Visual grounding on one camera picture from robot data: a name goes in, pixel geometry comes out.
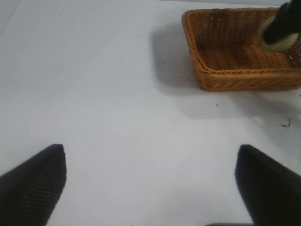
white table surface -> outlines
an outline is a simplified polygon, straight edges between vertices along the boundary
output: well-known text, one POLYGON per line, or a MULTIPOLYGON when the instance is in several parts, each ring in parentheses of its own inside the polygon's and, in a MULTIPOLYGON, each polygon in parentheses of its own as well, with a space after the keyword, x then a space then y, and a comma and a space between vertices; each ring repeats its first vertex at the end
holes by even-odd
POLYGON ((181 15, 237 7, 20 1, 0 31, 0 172, 64 144, 68 180, 49 226, 251 222, 238 148, 301 173, 301 90, 199 89, 181 15))

brown basket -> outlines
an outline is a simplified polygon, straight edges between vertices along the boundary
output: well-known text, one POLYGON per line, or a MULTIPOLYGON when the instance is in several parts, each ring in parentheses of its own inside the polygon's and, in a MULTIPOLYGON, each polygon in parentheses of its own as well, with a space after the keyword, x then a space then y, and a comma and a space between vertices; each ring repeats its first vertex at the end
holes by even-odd
POLYGON ((290 90, 301 87, 301 42, 270 53, 256 41, 277 8, 200 9, 182 17, 194 71, 208 91, 290 90))

textured black pad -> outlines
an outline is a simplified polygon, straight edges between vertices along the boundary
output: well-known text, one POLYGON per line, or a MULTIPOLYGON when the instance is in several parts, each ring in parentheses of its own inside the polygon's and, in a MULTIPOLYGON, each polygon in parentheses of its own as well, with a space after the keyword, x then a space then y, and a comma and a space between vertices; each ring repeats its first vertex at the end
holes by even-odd
POLYGON ((66 173, 63 145, 51 145, 0 177, 0 226, 45 226, 66 173))
POLYGON ((250 145, 241 146, 235 176, 256 226, 301 224, 301 177, 250 145))

black object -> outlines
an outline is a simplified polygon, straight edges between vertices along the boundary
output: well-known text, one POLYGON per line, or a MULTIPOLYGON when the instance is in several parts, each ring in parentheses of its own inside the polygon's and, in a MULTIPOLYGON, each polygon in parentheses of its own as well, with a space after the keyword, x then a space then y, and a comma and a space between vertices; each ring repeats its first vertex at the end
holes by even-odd
POLYGON ((271 45, 299 32, 301 32, 301 0, 292 0, 279 8, 276 18, 263 32, 262 38, 271 45))
POLYGON ((63 145, 51 145, 0 177, 0 226, 45 226, 66 173, 63 145))
POLYGON ((293 226, 301 218, 301 177, 258 149, 241 146, 235 176, 256 226, 293 226))

